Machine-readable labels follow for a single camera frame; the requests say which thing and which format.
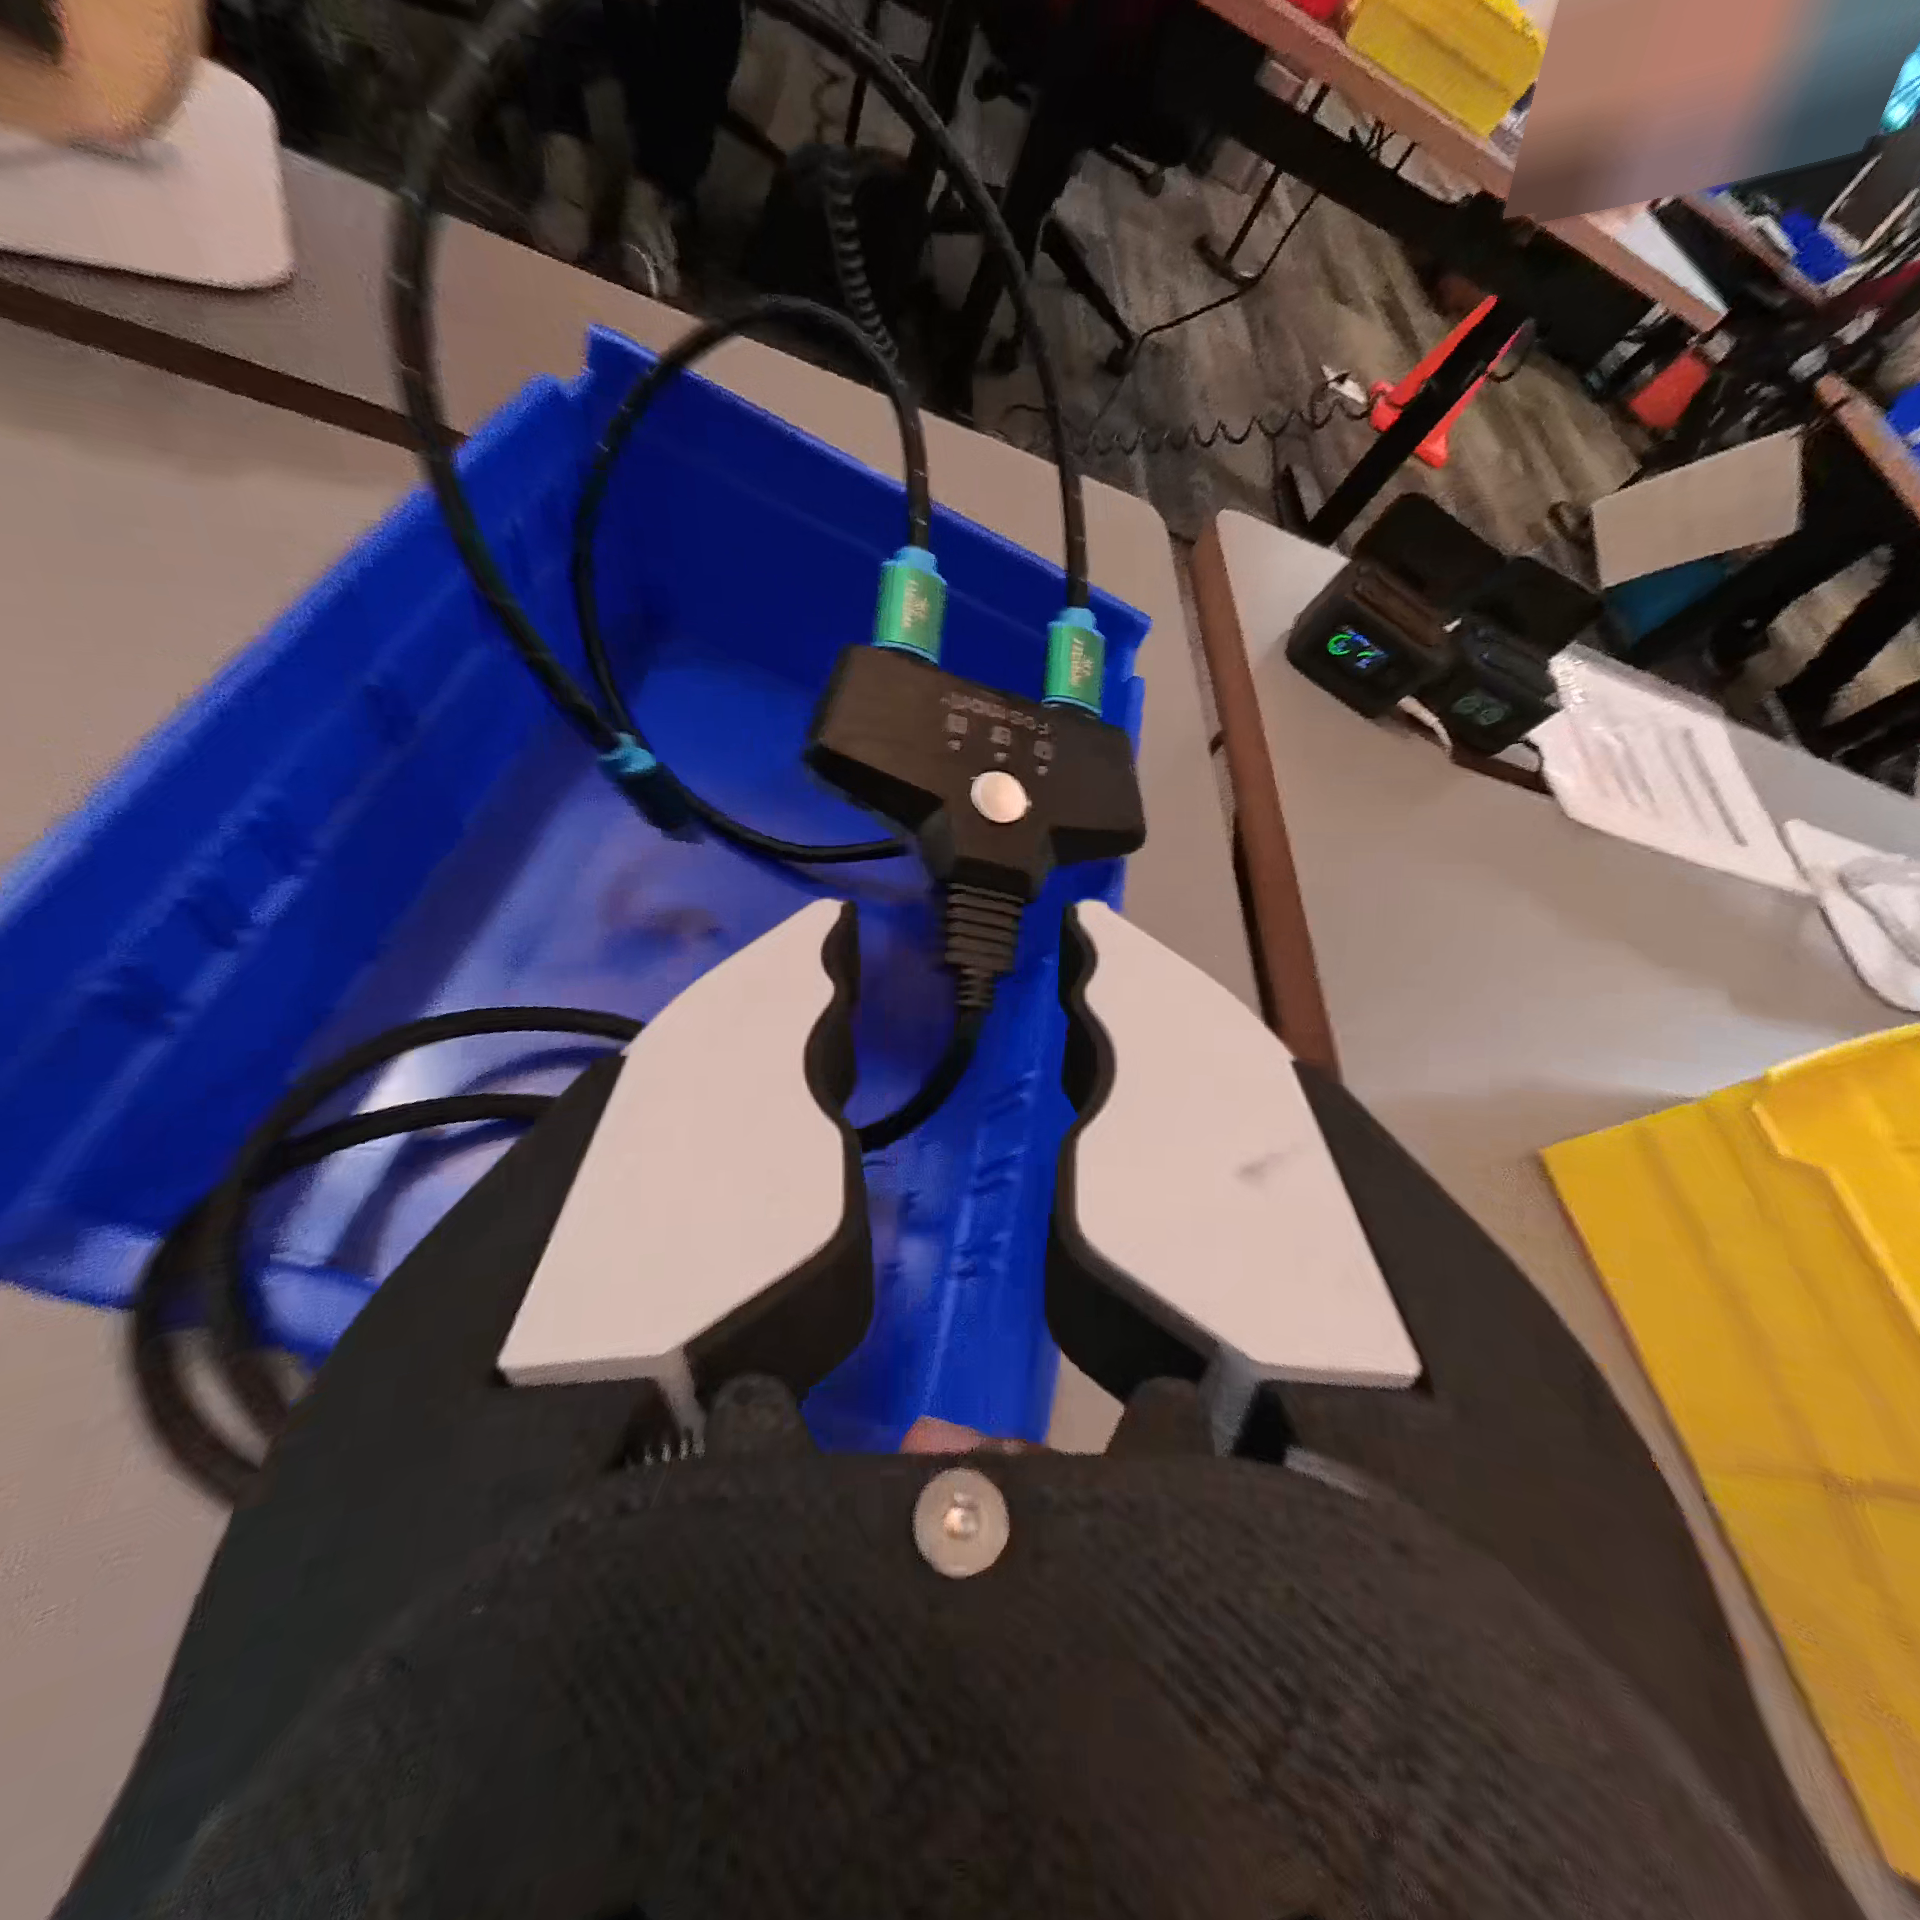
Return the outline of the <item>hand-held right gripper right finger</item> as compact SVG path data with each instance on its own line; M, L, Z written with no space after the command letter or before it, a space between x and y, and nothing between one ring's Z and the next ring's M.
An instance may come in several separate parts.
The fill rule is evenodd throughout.
M1062 912L1046 1330L1101 1391L1407 1391L1424 1364L1290 1048L1099 902Z

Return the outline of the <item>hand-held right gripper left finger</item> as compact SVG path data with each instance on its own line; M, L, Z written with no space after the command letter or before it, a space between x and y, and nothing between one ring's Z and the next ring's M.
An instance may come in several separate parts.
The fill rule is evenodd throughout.
M506 1335L508 1385L742 1376L802 1402L872 1322L847 1099L856 910L819 902L733 952L627 1046Z

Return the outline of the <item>black HDMI switch box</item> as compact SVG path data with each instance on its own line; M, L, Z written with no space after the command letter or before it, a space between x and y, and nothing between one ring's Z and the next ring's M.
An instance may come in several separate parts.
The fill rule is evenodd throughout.
M804 762L918 852L943 899L943 964L967 1016L1012 974L1023 910L1048 875L1146 842L1127 734L891 647L842 654Z

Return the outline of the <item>blue plastic bin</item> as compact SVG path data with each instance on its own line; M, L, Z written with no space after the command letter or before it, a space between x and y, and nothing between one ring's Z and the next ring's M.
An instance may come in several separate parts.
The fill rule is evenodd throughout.
M540 634L586 682L570 548L592 454L650 354L595 329L475 432L462 480ZM898 454L872 470L677 378L607 480L595 580L639 734L696 798L794 844L879 826L802 766L836 659L904 545ZM934 507L943 665L1038 699L1058 562ZM1056 872L1027 910L965 1081L869 1160L875 1312L806 1402L834 1450L922 1415L1039 1440L1058 1351L1043 1266L1068 1123L1064 905L1122 866ZM904 1102L954 1032L916 858L775 872L660 836L552 713L413 494L182 705L5 881L5 1283L126 1307L159 1238L302 1073L470 1006L659 1016L820 899L856 903L851 1118ZM271 1344L323 1361L496 1140L354 1148L248 1231Z

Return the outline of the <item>person's left hand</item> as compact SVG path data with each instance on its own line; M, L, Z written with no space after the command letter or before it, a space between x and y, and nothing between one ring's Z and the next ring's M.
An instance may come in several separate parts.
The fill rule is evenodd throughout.
M126 148L176 116L205 46L205 2L5 2L2 128Z

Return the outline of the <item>yellow plastic bin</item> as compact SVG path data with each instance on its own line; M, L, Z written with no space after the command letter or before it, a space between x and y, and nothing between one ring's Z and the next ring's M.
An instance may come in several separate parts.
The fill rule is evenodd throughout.
M1477 138L1530 97L1547 46L1517 2L1350 2L1341 28L1358 57Z
M1918 1028L1542 1151L1886 1863L1918 1879Z

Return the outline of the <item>black charger device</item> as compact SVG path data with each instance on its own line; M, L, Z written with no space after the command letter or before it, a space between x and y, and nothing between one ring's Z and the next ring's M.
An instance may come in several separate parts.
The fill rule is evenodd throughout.
M1551 660L1595 624L1600 596L1517 556L1440 606L1447 665L1419 695L1455 752L1495 756L1559 706Z

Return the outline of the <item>white paper sheet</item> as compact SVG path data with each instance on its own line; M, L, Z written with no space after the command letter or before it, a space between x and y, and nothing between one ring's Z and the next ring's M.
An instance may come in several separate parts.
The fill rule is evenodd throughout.
M1549 660L1557 711L1531 734L1557 807L1576 826L1704 874L1807 896L1717 710L1616 660Z

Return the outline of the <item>black charger with green display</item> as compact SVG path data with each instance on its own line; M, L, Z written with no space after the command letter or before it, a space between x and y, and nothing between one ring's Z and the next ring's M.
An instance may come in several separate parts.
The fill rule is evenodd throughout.
M1509 560L1431 497L1399 497L1294 619L1282 659L1349 711L1378 720L1450 673L1454 624Z

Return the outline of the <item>white cloth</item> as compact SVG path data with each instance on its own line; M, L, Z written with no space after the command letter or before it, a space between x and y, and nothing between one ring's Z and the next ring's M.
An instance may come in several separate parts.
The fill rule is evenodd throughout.
M1918 858L1797 819L1781 833L1855 977L1888 1009L1918 1017Z

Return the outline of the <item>grey flat panel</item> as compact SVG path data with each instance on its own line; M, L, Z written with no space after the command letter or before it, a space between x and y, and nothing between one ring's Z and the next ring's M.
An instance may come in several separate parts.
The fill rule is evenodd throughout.
M1591 506L1598 588L1781 543L1806 510L1800 425L1643 475Z

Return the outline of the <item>small orange-red object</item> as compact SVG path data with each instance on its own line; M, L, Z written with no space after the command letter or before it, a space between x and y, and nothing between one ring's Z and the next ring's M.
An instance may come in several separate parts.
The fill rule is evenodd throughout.
M1693 400L1708 388L1714 366L1698 347L1680 351L1667 366L1647 376L1624 400L1623 410L1650 435L1674 432Z

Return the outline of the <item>wooden table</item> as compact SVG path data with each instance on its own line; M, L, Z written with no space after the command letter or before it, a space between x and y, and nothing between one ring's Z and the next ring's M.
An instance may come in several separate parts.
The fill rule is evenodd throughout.
M1504 201L1516 174L1514 159L1352 50L1338 26L1291 2L1204 2L1203 10L1262 46L1262 62L1278 59L1298 81L1328 84L1349 108L1424 152L1447 177ZM1717 288L1646 207L1580 212L1546 232L1691 329L1714 329L1723 321L1726 302Z

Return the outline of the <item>blue storage bin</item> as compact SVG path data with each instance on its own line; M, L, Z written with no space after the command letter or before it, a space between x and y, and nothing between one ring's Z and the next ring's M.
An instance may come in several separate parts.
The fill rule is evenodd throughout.
M1788 258L1821 297L1837 300L1884 278L1903 273L1918 252L1918 193L1903 195L1884 217L1864 216L1862 234L1852 216L1814 220L1800 209L1779 207L1771 223L1788 242Z

